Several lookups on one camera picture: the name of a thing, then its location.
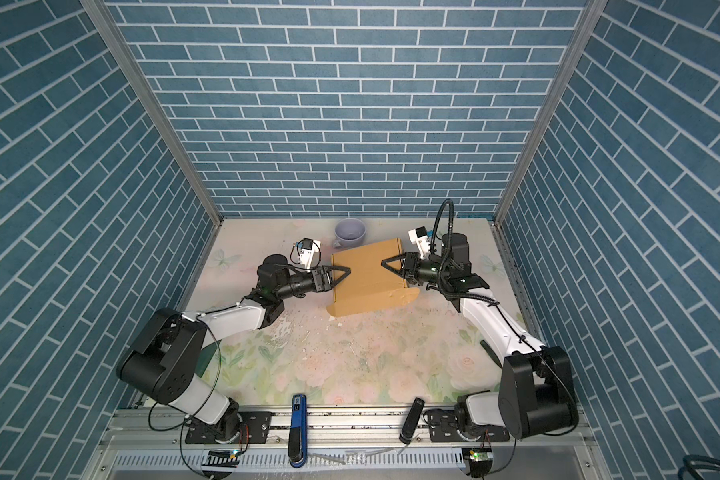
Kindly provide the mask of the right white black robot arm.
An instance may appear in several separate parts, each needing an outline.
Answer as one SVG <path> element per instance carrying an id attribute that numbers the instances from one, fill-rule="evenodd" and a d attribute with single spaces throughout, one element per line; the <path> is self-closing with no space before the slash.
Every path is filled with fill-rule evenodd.
<path id="1" fill-rule="evenodd" d="M 415 252 L 381 261 L 412 285 L 435 290 L 482 335 L 481 348 L 501 368 L 499 390 L 466 394 L 454 414 L 466 439 L 502 427 L 515 439 L 562 436 L 579 424 L 570 359 L 564 349 L 533 337 L 500 305 L 489 284 L 472 271 L 467 237 L 446 233 L 441 249 L 426 228 L 409 232 Z"/>

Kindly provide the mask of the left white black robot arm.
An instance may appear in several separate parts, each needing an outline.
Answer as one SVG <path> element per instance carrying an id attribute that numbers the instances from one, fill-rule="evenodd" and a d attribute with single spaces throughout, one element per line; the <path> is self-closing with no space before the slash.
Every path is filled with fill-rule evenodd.
<path id="1" fill-rule="evenodd" d="M 343 266 L 307 270 L 285 256 L 266 257 L 250 293 L 226 308 L 205 312 L 154 312 L 116 367 L 117 377 L 156 403 L 171 406 L 211 427 L 224 439 L 238 431 L 239 405 L 196 373 L 203 350 L 233 335 L 266 328 L 284 301 L 336 288 L 351 274 Z"/>

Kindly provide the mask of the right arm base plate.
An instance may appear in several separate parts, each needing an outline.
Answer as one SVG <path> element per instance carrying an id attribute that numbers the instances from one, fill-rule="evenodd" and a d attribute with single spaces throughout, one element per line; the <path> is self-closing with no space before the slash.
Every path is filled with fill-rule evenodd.
<path id="1" fill-rule="evenodd" d="M 422 414 L 432 443 L 493 443 L 508 442 L 510 435 L 503 426 L 472 425 L 461 422 L 454 410 L 427 409 Z"/>

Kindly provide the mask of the brown cardboard box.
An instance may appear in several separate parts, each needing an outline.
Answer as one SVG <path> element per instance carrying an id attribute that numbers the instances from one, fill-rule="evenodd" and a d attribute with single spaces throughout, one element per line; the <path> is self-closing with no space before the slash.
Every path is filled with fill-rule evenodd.
<path id="1" fill-rule="evenodd" d="M 406 280 L 384 268 L 381 262 L 403 252 L 399 238 L 336 252 L 334 266 L 350 269 L 350 274 L 333 289 L 333 303 L 327 312 L 344 317 L 406 306 L 420 294 Z"/>

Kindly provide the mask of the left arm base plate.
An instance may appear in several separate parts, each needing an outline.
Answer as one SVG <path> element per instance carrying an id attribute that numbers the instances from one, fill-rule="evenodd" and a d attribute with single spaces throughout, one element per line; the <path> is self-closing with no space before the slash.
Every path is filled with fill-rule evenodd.
<path id="1" fill-rule="evenodd" d="M 264 444 L 273 413 L 270 411 L 236 411 L 225 414 L 216 424 L 194 419 L 184 436 L 187 444 Z"/>

